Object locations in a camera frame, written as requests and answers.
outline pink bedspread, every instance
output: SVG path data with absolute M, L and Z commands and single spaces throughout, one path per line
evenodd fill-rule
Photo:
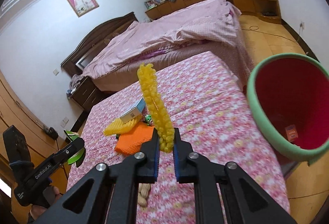
M 100 78 L 126 64 L 205 40 L 218 41 L 227 54 L 236 49 L 243 73 L 253 64 L 244 48 L 238 17 L 241 12 L 226 0 L 206 0 L 171 13 L 152 23 L 133 22 L 87 65 L 84 76 Z
M 210 161 L 237 162 L 286 211 L 289 202 L 280 166 L 269 143 L 258 131 L 244 95 L 221 59 L 205 52 L 157 72 L 159 92 L 175 127 L 195 152 Z M 67 188 L 97 163 L 119 163 L 114 136 L 103 136 L 105 127 L 141 97 L 135 83 L 95 105 L 82 138 L 86 158 L 72 166 Z M 148 206 L 138 206 L 136 223 L 195 223 L 192 184 L 178 184 L 172 154 L 160 153 L 158 181 L 151 187 Z

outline orange cloth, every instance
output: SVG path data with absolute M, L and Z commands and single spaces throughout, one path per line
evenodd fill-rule
M 138 122 L 131 131 L 120 135 L 114 150 L 125 155 L 139 152 L 142 143 L 152 139 L 153 130 L 154 127 Z

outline nightstand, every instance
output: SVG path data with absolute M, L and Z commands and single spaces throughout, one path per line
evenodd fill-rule
M 71 96 L 87 112 L 106 97 L 107 95 L 101 92 L 89 77 L 83 80 Z

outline bride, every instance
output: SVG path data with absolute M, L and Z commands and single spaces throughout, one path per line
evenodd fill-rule
M 87 9 L 82 0 L 73 0 L 73 1 L 74 1 L 75 9 L 77 10 L 78 13 L 82 13 Z

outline yellow foam fruit sleeve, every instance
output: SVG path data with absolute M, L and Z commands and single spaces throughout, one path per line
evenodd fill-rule
M 144 101 L 152 116 L 154 126 L 160 137 L 160 150 L 170 153 L 174 147 L 175 130 L 161 95 L 158 93 L 157 76 L 153 64 L 142 63 L 137 71 Z
M 142 115 L 136 116 L 134 119 L 127 123 L 123 123 L 120 118 L 116 118 L 111 124 L 109 124 L 104 130 L 105 136 L 113 134 L 123 134 L 131 131 L 133 127 L 142 119 Z

